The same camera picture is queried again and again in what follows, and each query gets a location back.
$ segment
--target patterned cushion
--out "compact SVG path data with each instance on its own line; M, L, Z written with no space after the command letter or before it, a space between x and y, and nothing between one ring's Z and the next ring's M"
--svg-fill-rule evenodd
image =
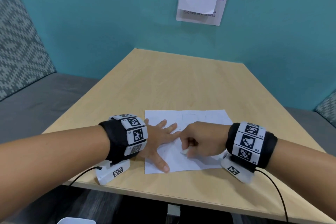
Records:
M55 71L21 0L0 0L0 101Z
M322 103L316 107L315 111L322 115L336 128L336 90L323 100Z

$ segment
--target wristband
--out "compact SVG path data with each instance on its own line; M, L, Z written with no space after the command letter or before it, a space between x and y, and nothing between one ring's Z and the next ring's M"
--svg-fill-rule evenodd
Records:
M110 152L107 160L117 164L135 157L146 146L148 138L144 121L132 114L111 116L107 121L99 123L110 140Z
M278 138L265 128L249 122L234 123L228 133L226 148L231 160L254 172L266 168Z

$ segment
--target teal wall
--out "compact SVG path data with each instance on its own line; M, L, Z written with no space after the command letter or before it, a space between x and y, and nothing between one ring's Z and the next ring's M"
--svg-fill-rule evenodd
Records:
M61 73L101 78L137 47L242 62L284 106L336 88L336 0L228 0L220 27L175 21L177 0L23 1Z

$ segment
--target forearm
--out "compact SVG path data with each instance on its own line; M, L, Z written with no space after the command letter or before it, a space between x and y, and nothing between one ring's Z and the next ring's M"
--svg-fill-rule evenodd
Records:
M101 126L1 144L0 220L103 161L109 150L110 142Z
M336 157L279 139L267 171L336 220Z

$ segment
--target wooden table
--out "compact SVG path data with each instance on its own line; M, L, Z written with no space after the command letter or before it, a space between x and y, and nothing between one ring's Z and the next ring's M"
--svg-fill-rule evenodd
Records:
M245 65L141 49L134 49L44 133L96 125L120 113L144 118L145 110L190 109L225 109L233 122L256 123L279 138L323 151ZM291 222L335 223L270 176ZM223 169L145 175L144 160L137 158L106 186L98 185L94 171L74 186L285 220L278 192L261 173L249 185Z

